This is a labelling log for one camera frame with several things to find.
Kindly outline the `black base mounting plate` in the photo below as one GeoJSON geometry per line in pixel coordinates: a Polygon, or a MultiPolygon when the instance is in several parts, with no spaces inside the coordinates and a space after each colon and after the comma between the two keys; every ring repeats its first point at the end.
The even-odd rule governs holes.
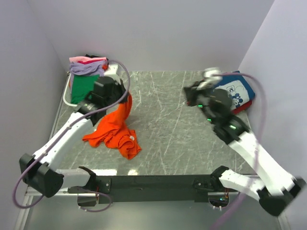
{"type": "Polygon", "coordinates": [[[99,192],[113,202],[195,201],[208,202],[208,193],[225,188],[208,174],[97,176],[99,192]]]}

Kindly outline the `white perforated basket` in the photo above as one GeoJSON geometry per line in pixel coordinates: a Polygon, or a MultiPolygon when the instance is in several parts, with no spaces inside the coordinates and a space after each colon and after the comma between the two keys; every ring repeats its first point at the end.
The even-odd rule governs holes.
{"type": "Polygon", "coordinates": [[[63,92],[63,102],[70,107],[76,107],[76,104],[71,103],[71,87],[70,87],[70,81],[71,81],[71,73],[68,72],[67,73],[67,80],[66,80],[66,85],[64,88],[64,92],[63,92]]]}

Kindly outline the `light pink shirt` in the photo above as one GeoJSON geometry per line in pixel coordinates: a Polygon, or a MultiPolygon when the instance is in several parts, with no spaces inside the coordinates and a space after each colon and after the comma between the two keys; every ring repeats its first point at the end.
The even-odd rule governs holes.
{"type": "Polygon", "coordinates": [[[69,61],[70,62],[78,62],[78,61],[101,61],[101,60],[105,60],[107,61],[106,57],[85,57],[85,56],[77,56],[77,57],[70,57],[69,61]]]}

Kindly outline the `magenta shirt in basket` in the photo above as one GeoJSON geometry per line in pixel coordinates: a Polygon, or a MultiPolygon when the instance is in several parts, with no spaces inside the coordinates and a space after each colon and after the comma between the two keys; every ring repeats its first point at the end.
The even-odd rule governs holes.
{"type": "Polygon", "coordinates": [[[93,62],[97,62],[97,60],[78,61],[78,63],[83,64],[83,65],[90,64],[90,63],[93,63],[93,62]]]}

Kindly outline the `black garment in basket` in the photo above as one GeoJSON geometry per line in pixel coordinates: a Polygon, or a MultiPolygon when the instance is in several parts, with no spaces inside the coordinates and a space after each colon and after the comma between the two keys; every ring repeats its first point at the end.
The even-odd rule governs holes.
{"type": "Polygon", "coordinates": [[[85,57],[88,58],[88,60],[97,60],[97,61],[105,61],[105,64],[108,65],[109,64],[109,60],[106,57],[100,57],[100,56],[95,56],[95,55],[88,55],[86,54],[85,57]]]}

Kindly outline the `orange t shirt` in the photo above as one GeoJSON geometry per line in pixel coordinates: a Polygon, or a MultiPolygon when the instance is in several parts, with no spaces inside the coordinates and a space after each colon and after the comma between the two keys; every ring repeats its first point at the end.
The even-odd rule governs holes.
{"type": "Polygon", "coordinates": [[[88,142],[93,148],[104,143],[107,148],[118,149],[127,160],[133,159],[142,149],[138,144],[135,130],[129,129],[126,119],[132,108],[132,96],[121,103],[118,109],[104,116],[97,126],[96,131],[85,135],[82,141],[88,142]]]}

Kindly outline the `blue cartoon print shirt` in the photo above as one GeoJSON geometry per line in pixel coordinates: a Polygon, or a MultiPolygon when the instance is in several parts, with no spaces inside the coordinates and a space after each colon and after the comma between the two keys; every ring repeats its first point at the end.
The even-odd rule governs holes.
{"type": "Polygon", "coordinates": [[[248,101],[253,101],[255,98],[255,92],[240,74],[224,76],[222,80],[215,85],[215,88],[227,91],[228,96],[232,99],[232,111],[248,101]]]}

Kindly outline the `aluminium rail frame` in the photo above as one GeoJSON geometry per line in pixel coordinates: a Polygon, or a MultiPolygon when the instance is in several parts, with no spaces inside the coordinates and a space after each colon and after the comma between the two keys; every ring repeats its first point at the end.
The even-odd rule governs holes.
{"type": "MultiPolygon", "coordinates": [[[[68,173],[72,171],[73,169],[60,169],[61,171],[68,173]]],[[[103,170],[94,170],[90,169],[96,174],[97,176],[120,176],[118,175],[118,171],[116,169],[103,169],[103,170]]],[[[251,177],[251,178],[256,178],[257,175],[255,174],[243,174],[245,176],[251,177]]],[[[33,189],[32,187],[28,186],[26,190],[26,194],[28,196],[38,196],[38,197],[43,197],[43,195],[33,189]]],[[[60,189],[54,196],[76,196],[78,198],[78,205],[81,208],[84,207],[93,207],[96,204],[101,204],[103,203],[102,197],[105,196],[107,199],[112,199],[111,196],[99,192],[98,188],[92,188],[92,189],[85,189],[83,187],[71,187],[71,188],[62,188],[60,189]]],[[[229,195],[236,195],[236,196],[241,196],[241,195],[246,195],[243,193],[238,192],[237,190],[225,188],[225,191],[220,193],[208,193],[208,202],[210,202],[211,198],[216,198],[217,201],[213,204],[214,208],[219,208],[221,210],[229,208],[229,195]]],[[[287,230],[289,229],[289,223],[287,221],[286,215],[284,212],[277,217],[280,225],[280,229],[282,230],[287,230]]]]}

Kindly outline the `lavender shirt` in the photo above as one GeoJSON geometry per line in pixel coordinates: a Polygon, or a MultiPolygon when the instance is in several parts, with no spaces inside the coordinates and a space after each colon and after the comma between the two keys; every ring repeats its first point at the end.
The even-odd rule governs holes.
{"type": "Polygon", "coordinates": [[[105,66],[106,64],[107,62],[105,60],[95,61],[89,64],[72,62],[70,64],[70,72],[78,76],[93,76],[93,75],[103,76],[105,72],[103,66],[105,66]]]}

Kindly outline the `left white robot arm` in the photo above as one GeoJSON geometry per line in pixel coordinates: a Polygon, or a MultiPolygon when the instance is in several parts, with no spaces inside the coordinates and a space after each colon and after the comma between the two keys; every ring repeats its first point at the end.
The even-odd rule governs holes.
{"type": "Polygon", "coordinates": [[[96,174],[85,167],[63,172],[59,165],[65,154],[106,115],[107,109],[126,102],[128,91],[119,77],[99,77],[93,90],[77,104],[62,128],[33,155],[20,160],[23,182],[50,198],[62,188],[80,187],[89,193],[95,189],[96,174]]]}

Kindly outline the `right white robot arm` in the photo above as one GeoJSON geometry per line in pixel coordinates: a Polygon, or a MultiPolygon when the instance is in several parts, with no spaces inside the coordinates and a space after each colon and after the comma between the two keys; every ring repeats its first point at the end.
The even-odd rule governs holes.
{"type": "Polygon", "coordinates": [[[226,166],[211,173],[211,187],[237,190],[257,200],[274,217],[280,216],[306,186],[295,178],[259,143],[250,128],[232,110],[232,98],[226,90],[204,88],[204,81],[183,87],[188,106],[198,107],[213,126],[216,136],[238,153],[256,173],[256,178],[238,174],[226,166]]]}

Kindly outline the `red folded shirt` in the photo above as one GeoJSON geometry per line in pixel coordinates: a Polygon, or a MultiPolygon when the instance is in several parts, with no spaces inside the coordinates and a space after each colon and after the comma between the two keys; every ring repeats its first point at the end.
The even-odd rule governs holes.
{"type": "Polygon", "coordinates": [[[252,105],[252,101],[248,101],[247,103],[235,108],[232,112],[237,115],[245,110],[247,110],[252,105]]]}

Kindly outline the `green shirt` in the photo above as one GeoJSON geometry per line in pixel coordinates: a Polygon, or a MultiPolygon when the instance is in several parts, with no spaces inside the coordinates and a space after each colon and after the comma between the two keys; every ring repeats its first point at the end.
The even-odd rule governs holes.
{"type": "Polygon", "coordinates": [[[86,97],[86,95],[93,90],[94,82],[99,77],[99,75],[74,75],[71,88],[71,104],[78,104],[81,102],[86,97]]]}

